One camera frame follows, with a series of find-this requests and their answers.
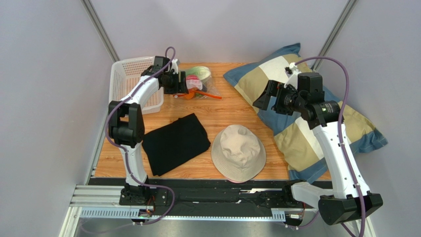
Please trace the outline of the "clear orange zip top bag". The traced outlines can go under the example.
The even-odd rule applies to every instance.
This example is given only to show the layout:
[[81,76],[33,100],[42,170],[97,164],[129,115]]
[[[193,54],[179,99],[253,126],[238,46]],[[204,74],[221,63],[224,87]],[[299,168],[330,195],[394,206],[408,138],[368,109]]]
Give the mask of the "clear orange zip top bag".
[[184,100],[212,98],[221,100],[218,89],[214,85],[211,70],[206,66],[195,66],[184,70],[188,92],[174,95]]

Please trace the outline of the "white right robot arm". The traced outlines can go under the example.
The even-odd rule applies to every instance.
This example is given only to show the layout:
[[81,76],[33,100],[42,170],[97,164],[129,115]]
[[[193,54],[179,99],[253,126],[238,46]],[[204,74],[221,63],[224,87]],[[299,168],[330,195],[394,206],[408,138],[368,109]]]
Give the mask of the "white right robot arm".
[[292,181],[286,190],[290,199],[318,208],[328,225],[355,220],[365,223],[366,217],[383,206],[383,199],[371,192],[357,167],[340,116],[341,107],[336,101],[325,99],[322,76],[299,73],[297,86],[269,80],[253,106],[267,110],[272,97],[276,99],[271,108],[275,113],[291,116],[297,112],[307,122],[332,177],[331,190],[301,180]]

